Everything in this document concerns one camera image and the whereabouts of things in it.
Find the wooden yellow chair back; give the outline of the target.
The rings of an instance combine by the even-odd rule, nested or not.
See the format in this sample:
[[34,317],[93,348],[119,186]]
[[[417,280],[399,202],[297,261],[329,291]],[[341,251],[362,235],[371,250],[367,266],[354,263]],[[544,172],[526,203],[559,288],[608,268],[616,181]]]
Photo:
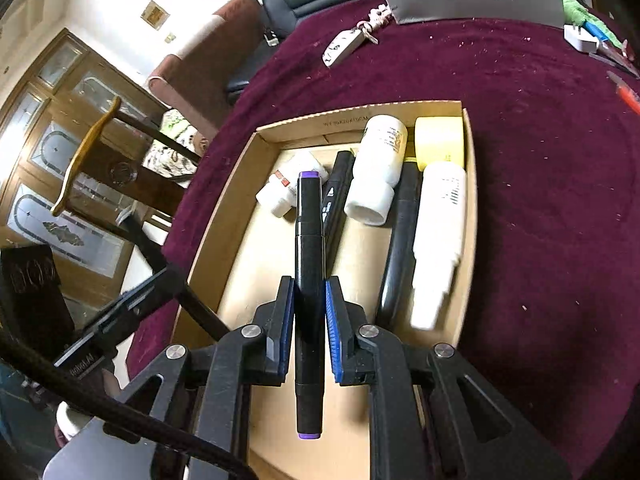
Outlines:
[[70,199],[70,193],[73,191],[74,182],[82,173],[82,166],[84,166],[91,150],[94,148],[94,144],[99,141],[105,126],[115,118],[116,113],[120,109],[120,104],[122,104],[122,99],[119,96],[115,96],[114,99],[112,99],[111,107],[91,126],[88,133],[80,142],[75,154],[73,154],[70,164],[67,166],[66,173],[64,174],[60,194],[58,194],[58,198],[50,209],[50,213],[55,217],[62,214],[66,208],[66,204]]

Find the clear tube red contents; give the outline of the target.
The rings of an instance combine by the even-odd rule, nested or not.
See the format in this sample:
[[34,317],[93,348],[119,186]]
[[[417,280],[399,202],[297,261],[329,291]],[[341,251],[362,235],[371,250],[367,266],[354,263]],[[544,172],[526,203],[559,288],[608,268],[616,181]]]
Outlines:
[[640,115],[640,98],[629,84],[610,70],[606,72],[608,79],[616,85],[616,93],[620,99],[637,115]]

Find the wooden glass cabinet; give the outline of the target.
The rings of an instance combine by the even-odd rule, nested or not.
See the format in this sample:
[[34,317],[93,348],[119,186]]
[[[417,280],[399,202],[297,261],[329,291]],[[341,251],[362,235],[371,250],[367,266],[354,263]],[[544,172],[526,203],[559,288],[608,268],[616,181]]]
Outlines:
[[1,244],[47,244],[65,297],[97,309],[122,289],[134,248],[107,226],[131,198],[87,176],[74,184],[72,204],[55,217],[68,164],[92,124],[114,98],[122,111],[158,125],[166,107],[61,30],[28,64],[1,107]]

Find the white small box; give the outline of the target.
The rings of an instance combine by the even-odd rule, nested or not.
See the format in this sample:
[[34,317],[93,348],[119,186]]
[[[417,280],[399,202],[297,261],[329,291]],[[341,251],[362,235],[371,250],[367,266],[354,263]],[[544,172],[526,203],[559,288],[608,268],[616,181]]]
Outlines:
[[598,52],[598,38],[592,36],[588,30],[582,27],[565,25],[563,37],[578,52],[585,54],[596,54]]

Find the brown padded chair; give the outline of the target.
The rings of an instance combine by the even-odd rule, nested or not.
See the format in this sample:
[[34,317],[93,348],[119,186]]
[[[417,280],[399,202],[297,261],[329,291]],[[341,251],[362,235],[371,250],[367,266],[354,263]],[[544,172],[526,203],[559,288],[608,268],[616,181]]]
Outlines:
[[146,86],[201,136],[213,140],[231,112],[227,84],[258,48],[263,32],[258,0],[230,0],[182,47],[163,58]]

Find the black marker in tray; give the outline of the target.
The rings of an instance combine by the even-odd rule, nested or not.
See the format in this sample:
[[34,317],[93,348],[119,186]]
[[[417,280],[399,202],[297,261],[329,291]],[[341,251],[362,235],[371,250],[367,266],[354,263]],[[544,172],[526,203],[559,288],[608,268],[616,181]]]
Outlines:
[[421,191],[421,173],[414,160],[404,162],[394,205],[392,234],[388,245],[375,324],[392,330],[410,294],[416,259],[413,242]]

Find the yellow sponge block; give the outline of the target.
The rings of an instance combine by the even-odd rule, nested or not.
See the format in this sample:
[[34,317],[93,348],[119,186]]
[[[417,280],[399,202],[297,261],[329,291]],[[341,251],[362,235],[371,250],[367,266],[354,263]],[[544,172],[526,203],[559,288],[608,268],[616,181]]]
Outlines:
[[414,149],[421,171],[432,162],[453,162],[464,167],[462,118],[419,117],[414,125]]

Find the white bottle green label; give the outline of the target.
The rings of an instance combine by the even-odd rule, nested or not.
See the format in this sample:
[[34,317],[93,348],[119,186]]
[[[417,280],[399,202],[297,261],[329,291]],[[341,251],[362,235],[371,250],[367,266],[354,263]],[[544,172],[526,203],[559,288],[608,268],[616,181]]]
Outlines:
[[404,162],[408,131],[396,117],[376,115],[363,130],[344,213],[366,226],[387,219]]

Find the green cloth item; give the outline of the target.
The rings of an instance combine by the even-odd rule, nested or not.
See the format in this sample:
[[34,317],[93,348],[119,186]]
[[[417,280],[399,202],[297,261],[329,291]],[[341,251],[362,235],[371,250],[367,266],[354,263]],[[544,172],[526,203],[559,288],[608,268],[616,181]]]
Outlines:
[[592,14],[589,9],[578,0],[562,0],[564,24],[585,29],[591,36],[601,41],[608,41],[614,47],[621,49],[623,43],[608,28],[604,21]]

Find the white bottle red label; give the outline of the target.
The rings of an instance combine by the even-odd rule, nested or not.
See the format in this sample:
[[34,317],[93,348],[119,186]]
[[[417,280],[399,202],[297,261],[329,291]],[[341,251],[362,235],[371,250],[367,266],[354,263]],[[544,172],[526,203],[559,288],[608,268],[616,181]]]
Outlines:
[[282,218],[297,204],[297,181],[304,171],[314,171],[324,183],[329,174],[309,152],[299,153],[270,174],[267,183],[256,194],[256,200],[270,214]]

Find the white tall bottle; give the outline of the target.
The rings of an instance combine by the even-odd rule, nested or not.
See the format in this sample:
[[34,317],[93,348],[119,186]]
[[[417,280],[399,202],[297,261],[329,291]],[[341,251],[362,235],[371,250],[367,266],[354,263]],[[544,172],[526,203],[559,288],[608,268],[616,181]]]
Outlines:
[[413,241],[413,304],[410,325],[432,330],[449,295],[464,240],[466,173],[455,162],[424,168]]

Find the maroon bed blanket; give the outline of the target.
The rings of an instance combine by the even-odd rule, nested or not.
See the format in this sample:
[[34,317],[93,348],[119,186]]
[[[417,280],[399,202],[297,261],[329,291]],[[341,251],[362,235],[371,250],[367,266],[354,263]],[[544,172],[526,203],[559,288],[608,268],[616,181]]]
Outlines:
[[301,22],[198,166],[164,253],[188,268],[260,126],[339,108],[456,100],[474,136],[476,263],[460,349],[578,479],[639,474],[639,118],[559,30],[500,20],[386,26],[322,53],[378,0]]

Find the white patterned key case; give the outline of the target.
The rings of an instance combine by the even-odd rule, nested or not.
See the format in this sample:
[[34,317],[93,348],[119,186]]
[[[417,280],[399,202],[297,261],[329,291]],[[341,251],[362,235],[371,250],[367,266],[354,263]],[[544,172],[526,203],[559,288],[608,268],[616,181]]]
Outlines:
[[367,29],[354,27],[342,30],[326,47],[322,54],[322,62],[327,68],[332,68],[348,58],[362,44],[378,44],[378,40]]

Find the cardboard tray box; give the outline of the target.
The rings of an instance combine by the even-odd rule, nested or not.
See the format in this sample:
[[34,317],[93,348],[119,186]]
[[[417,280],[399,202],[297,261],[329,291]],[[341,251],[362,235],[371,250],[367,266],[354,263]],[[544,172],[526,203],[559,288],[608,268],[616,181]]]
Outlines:
[[[431,348],[456,346],[468,305],[476,246],[477,184],[469,115],[460,101],[413,101],[331,110],[258,127],[235,164],[191,266],[189,285],[209,309],[230,327],[248,324],[261,304],[277,295],[282,275],[294,272],[294,211],[276,218],[255,195],[274,170],[295,155],[309,153],[328,171],[336,153],[357,153],[370,117],[390,115],[409,131],[406,155],[413,155],[413,126],[419,117],[457,117],[465,135],[466,223],[462,256],[448,304],[434,330],[410,325],[411,304],[396,325],[403,342]],[[331,272],[347,301],[360,304],[373,320],[386,263],[390,228],[345,219]],[[297,437],[294,356],[282,387],[252,388],[248,461],[259,479],[369,479],[369,422],[366,387],[340,387],[326,349],[323,434],[319,440]]]

